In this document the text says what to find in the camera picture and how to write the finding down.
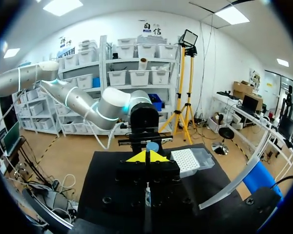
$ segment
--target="tripod light stand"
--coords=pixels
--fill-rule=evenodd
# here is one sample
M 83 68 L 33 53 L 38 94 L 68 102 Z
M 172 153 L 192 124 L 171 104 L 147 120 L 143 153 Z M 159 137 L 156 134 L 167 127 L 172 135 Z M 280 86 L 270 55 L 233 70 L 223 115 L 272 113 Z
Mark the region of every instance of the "tripod light stand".
M 185 104 L 185 106 L 182 108 L 181 111 L 180 111 L 180 106 L 181 106 L 181 92 L 182 92 L 182 86 L 183 86 L 183 80 L 184 80 L 184 71 L 185 71 L 185 56 L 189 55 L 188 52 L 190 51 L 189 49 L 187 49 L 187 53 L 186 53 L 186 47 L 190 47 L 191 51 L 193 51 L 192 48 L 194 48 L 195 53 L 196 53 L 196 48 L 194 46 L 195 43 L 196 43 L 196 40 L 197 40 L 197 35 L 195 35 L 194 33 L 192 33 L 189 30 L 186 30 L 185 33 L 180 37 L 179 44 L 181 45 L 182 49 L 181 49 L 180 84 L 179 84 L 179 91 L 177 93 L 177 108 L 174 111 L 174 113 L 171 115 L 171 117 L 165 122 L 165 124 L 159 130 L 159 132 L 163 131 L 167 127 L 167 125 L 170 122 L 172 122 L 173 119 L 175 119 L 174 128 L 173 128 L 173 132 L 172 132 L 172 135 L 174 136 L 177 133 L 178 122 L 180 121 L 182 123 L 182 125 L 183 125 L 184 136 L 185 136 L 185 138 L 188 139 L 188 141 L 189 141 L 189 143 L 191 145 L 193 143 L 192 143 L 190 134 L 188 132 L 188 113 L 189 113 L 189 111 L 191 112 L 192 121 L 193 121 L 193 124 L 194 124 L 193 112 L 192 112 L 192 109 L 191 109 L 191 105 L 189 105 L 190 96 L 191 96 L 191 89 L 192 89 L 192 80 L 193 80 L 192 78 L 193 78 L 193 58 L 194 58 L 194 55 L 191 56 L 190 88 L 189 88 L 189 93 L 188 93 L 188 102 Z M 186 121 L 185 121 L 183 116 L 182 116 L 182 111 L 186 107 L 187 107 L 187 112 L 186 112 Z

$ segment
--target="yellow tripod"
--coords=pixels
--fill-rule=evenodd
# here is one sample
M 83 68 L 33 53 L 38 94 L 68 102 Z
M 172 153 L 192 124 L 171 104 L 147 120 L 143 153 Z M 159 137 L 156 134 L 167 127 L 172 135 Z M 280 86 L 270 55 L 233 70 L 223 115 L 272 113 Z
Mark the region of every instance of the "yellow tripod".
M 181 106 L 181 92 L 182 92 L 182 85 L 183 85 L 183 81 L 184 81 L 184 71 L 185 71 L 185 48 L 182 46 L 182 50 L 181 50 L 181 74 L 180 74 L 180 84 L 179 84 L 179 92 L 177 93 L 178 95 L 178 100 L 177 100 L 177 109 L 174 111 L 174 113 L 171 115 L 171 117 L 165 122 L 165 124 L 161 127 L 161 129 L 159 130 L 159 132 L 163 131 L 167 125 L 172 122 L 172 120 L 175 117 L 175 123 L 174 123 L 174 128 L 173 128 L 173 132 L 172 135 L 174 136 L 177 133 L 177 129 L 178 129 L 178 122 L 179 120 L 182 122 L 183 125 L 183 131 L 185 132 L 185 137 L 188 138 L 189 143 L 192 145 L 192 140 L 191 137 L 189 135 L 188 132 L 188 123 L 186 124 L 183 116 L 182 116 L 182 111 L 180 111 L 180 106 Z
M 191 114 L 191 120 L 192 120 L 192 126 L 194 129 L 196 129 L 196 125 L 194 122 L 194 115 L 193 115 L 193 110 L 191 107 L 191 91 L 192 91 L 192 82 L 193 82 L 193 63 L 194 63 L 194 56 L 191 56 L 191 63 L 190 63 L 190 82 L 189 82 L 189 91 L 187 93 L 188 95 L 188 101 L 187 103 L 185 103 L 185 105 L 183 106 L 183 108 L 181 109 L 181 113 L 184 111 L 184 109 L 186 109 L 186 119 L 185 119 L 185 125 L 184 128 L 188 128 L 188 123 L 189 123 L 189 113 Z

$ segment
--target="yellow triangle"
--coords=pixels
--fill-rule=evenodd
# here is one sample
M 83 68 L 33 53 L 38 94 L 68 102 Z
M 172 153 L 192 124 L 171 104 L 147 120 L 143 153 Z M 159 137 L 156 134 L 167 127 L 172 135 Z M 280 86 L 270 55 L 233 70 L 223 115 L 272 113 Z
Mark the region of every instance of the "yellow triangle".
M 143 150 L 142 152 L 138 153 L 134 157 L 128 159 L 126 162 L 136 162 L 136 161 L 146 162 L 146 151 L 145 150 Z M 155 151 L 151 150 L 150 151 L 150 161 L 151 162 L 156 162 L 156 161 L 168 162 L 169 160 L 167 158 L 159 155 Z
M 134 157 L 128 159 L 126 162 L 136 162 L 136 161 L 146 162 L 146 151 L 145 150 L 138 153 Z
M 169 162 L 169 160 L 161 155 L 159 155 L 158 153 L 156 153 L 155 151 L 151 150 L 151 155 L 150 155 L 150 162 L 156 162 L 156 161 L 160 161 L 160 162 Z

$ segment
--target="floor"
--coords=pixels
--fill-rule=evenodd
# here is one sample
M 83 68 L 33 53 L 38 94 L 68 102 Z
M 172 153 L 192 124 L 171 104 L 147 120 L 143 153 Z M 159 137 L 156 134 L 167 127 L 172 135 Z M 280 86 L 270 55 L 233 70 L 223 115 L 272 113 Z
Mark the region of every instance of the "floor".
M 222 139 L 218 134 L 215 134 L 207 128 L 200 128 L 199 133 L 204 134 L 204 138 L 195 133 L 194 130 L 190 130 L 193 143 L 204 143 L 206 147 L 213 153 L 220 166 L 226 172 L 230 180 L 236 178 L 236 176 L 246 166 L 247 159 L 240 149 L 230 140 L 226 140 L 226 145 L 229 148 L 229 154 L 227 156 L 219 156 L 211 150 L 211 144 L 215 141 L 221 141 Z M 257 127 L 248 127 L 241 130 L 242 134 L 252 141 L 255 145 L 258 144 L 262 130 Z M 74 190 L 67 192 L 67 196 L 75 201 L 79 200 L 84 178 L 88 170 L 88 166 L 92 159 L 94 151 L 102 151 L 101 146 L 98 144 L 94 136 L 60 136 L 56 139 L 55 135 L 51 134 L 36 134 L 31 131 L 22 130 L 21 134 L 24 135 L 37 158 L 39 163 L 39 171 L 47 176 L 53 176 L 54 178 L 62 181 L 67 174 L 73 174 L 76 178 L 76 184 Z M 124 136 L 117 136 L 112 140 L 109 151 L 131 151 L 130 146 L 118 146 L 117 140 L 124 138 Z M 100 137 L 103 144 L 107 144 L 107 137 Z M 233 141 L 237 143 L 243 151 L 250 157 L 252 151 L 245 147 L 245 144 L 241 139 L 236 136 Z M 174 137 L 173 142 L 167 142 L 165 148 L 179 147 L 187 145 L 187 142 L 183 141 L 183 135 L 177 134 Z M 271 158 L 269 162 L 263 162 L 268 168 L 270 173 L 275 176 L 276 173 L 283 167 L 284 159 L 279 156 Z M 293 167 L 290 169 L 287 175 L 293 175 Z M 65 186 L 69 186 L 73 183 L 73 178 L 68 177 Z M 290 188 L 292 181 L 288 180 L 280 184 L 280 189 L 283 195 L 286 194 Z M 237 188 L 242 199 L 247 198 L 250 195 L 247 187 L 241 183 Z

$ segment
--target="black stool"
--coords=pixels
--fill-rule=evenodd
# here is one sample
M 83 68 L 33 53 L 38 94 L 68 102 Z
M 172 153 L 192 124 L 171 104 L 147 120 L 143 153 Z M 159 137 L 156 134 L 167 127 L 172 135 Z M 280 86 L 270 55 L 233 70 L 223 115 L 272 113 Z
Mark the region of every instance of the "black stool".
M 221 121 L 223 120 L 224 116 L 219 115 L 218 125 L 220 126 Z M 211 149 L 217 153 L 218 155 L 227 155 L 229 152 L 228 147 L 224 144 L 225 139 L 231 140 L 234 138 L 234 132 L 230 128 L 220 128 L 218 130 L 218 134 L 223 137 L 222 142 L 215 142 L 211 145 Z

